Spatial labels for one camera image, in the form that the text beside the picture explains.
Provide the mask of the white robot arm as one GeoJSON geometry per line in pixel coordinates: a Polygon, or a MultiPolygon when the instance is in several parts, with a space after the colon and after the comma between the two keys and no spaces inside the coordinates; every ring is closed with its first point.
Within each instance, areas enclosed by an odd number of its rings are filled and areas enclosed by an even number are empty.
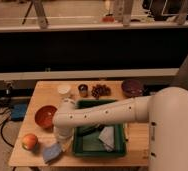
{"type": "Polygon", "coordinates": [[[62,103],[53,118],[61,136],[69,129],[95,124],[146,123],[149,171],[188,171],[188,90],[164,88],[152,96],[128,98],[75,109],[62,103]]]}

